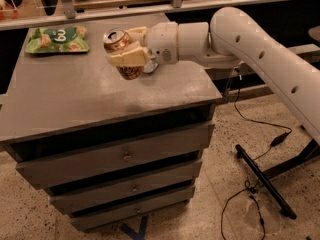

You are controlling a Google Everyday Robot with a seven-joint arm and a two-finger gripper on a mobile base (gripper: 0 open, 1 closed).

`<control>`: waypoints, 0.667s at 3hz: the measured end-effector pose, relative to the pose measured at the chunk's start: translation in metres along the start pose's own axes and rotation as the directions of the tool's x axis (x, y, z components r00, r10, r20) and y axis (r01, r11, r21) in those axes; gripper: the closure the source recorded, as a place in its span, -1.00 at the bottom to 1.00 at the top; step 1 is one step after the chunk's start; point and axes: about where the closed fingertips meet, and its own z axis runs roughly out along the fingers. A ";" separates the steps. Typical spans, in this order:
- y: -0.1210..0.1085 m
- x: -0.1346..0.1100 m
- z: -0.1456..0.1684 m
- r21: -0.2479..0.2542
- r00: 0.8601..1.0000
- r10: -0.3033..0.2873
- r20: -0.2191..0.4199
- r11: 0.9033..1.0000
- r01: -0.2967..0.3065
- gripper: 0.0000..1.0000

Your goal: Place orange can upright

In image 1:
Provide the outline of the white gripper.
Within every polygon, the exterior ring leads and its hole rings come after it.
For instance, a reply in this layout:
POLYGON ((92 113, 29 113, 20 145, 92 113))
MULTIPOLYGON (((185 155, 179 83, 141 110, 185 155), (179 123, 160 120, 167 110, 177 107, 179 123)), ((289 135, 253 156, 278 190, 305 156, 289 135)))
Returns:
POLYGON ((164 22, 148 30, 141 26, 127 30, 133 42, 124 49, 107 54, 107 60, 116 67, 145 66, 151 59, 158 64, 176 64, 178 62, 177 41, 178 24, 164 22))

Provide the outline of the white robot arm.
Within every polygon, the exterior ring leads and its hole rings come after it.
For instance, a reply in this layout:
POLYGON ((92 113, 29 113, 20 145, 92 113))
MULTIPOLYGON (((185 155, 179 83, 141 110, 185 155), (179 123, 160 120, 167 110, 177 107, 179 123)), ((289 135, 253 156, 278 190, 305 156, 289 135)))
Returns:
POLYGON ((221 8, 210 22, 114 28, 103 42, 108 62, 125 79, 138 77, 145 67, 179 61, 216 69, 245 63, 320 143, 320 71, 238 8, 221 8))

